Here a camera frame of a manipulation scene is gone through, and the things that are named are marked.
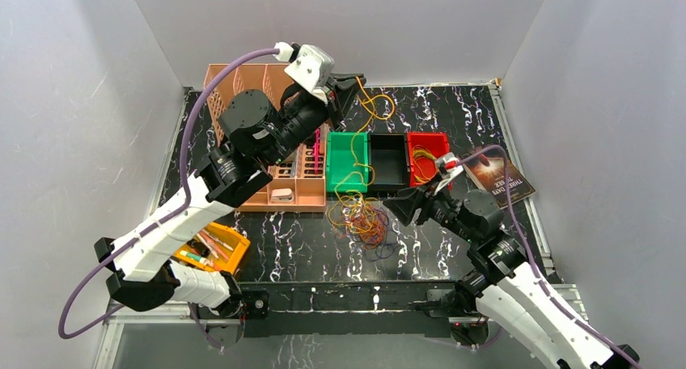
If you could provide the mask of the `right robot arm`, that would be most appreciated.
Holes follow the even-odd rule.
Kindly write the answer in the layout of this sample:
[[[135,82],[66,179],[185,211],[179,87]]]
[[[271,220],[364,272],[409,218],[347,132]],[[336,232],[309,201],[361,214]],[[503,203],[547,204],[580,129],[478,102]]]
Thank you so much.
[[[431,219],[469,242],[473,270],[444,296],[467,316],[497,322],[547,368],[637,368],[629,345],[595,331],[528,262],[520,242],[502,227],[503,213],[486,191],[464,199],[427,185],[402,189],[383,205],[404,225]]]

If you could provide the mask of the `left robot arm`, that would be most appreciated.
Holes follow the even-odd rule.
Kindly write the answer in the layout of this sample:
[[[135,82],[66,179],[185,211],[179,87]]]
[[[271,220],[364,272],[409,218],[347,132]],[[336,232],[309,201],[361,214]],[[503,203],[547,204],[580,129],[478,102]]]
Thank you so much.
[[[243,294],[226,271],[181,264],[174,253],[203,228],[231,214],[271,180],[269,167],[288,158],[325,123],[339,125],[366,82],[363,74],[333,74],[321,100],[294,83],[275,107],[261,90],[235,95],[219,117],[224,132],[184,176],[180,191],[128,235],[101,239],[96,254],[111,271],[111,298],[137,312],[170,300],[199,304],[222,317],[238,313]]]

